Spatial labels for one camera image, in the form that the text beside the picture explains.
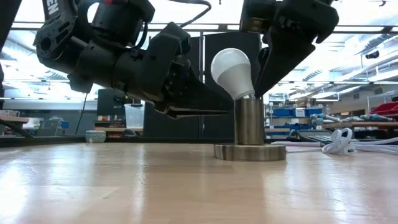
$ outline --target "circular metal base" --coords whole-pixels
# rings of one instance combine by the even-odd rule
[[[214,157],[228,161],[281,161],[286,159],[286,146],[215,144]]]

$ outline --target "white cable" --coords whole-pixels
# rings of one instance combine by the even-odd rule
[[[342,134],[347,132],[347,137],[342,137]],[[352,139],[353,131],[349,128],[342,130],[336,130],[331,135],[332,143],[327,144],[322,148],[322,152],[325,154],[345,154],[350,155],[358,151],[367,152],[385,152],[389,154],[398,155],[398,146],[387,145],[392,142],[397,142],[398,138],[392,138],[382,141],[372,141],[372,142],[359,142]]]

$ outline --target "metal cylinder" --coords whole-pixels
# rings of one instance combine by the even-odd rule
[[[245,96],[235,101],[235,144],[264,144],[262,99]]]

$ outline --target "white light bulb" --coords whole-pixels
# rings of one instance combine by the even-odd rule
[[[234,100],[254,94],[250,60],[241,50],[218,52],[211,62],[211,76]]]

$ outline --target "white container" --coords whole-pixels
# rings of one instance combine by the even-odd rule
[[[144,128],[144,104],[142,106],[131,106],[125,104],[126,110],[126,127],[128,129],[143,129]]]

